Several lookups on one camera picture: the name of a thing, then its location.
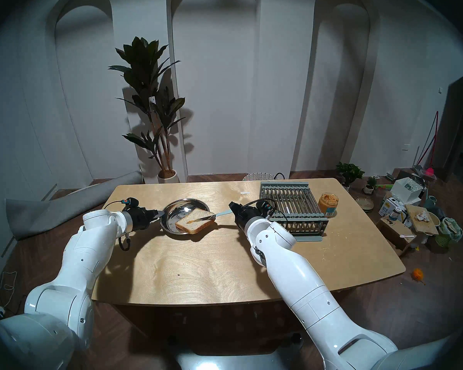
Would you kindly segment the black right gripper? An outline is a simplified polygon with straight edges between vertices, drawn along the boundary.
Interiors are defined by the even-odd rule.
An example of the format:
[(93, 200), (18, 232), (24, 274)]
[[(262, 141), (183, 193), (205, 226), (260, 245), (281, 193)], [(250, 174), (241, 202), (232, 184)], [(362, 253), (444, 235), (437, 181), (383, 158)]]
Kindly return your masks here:
[(239, 203), (230, 202), (229, 208), (234, 215), (235, 224), (242, 231), (246, 231), (246, 225), (251, 219), (260, 217), (260, 211), (256, 207), (243, 206)]

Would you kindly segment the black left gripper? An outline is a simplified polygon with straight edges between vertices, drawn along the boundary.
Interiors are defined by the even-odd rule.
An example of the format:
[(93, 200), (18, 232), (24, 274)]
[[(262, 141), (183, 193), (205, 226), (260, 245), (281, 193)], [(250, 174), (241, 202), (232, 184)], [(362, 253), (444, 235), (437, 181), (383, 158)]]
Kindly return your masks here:
[(123, 212), (126, 212), (131, 219), (132, 231), (147, 229), (149, 224), (160, 219), (165, 214), (164, 211), (147, 210), (139, 206), (139, 200), (133, 197), (122, 200), (124, 204)]

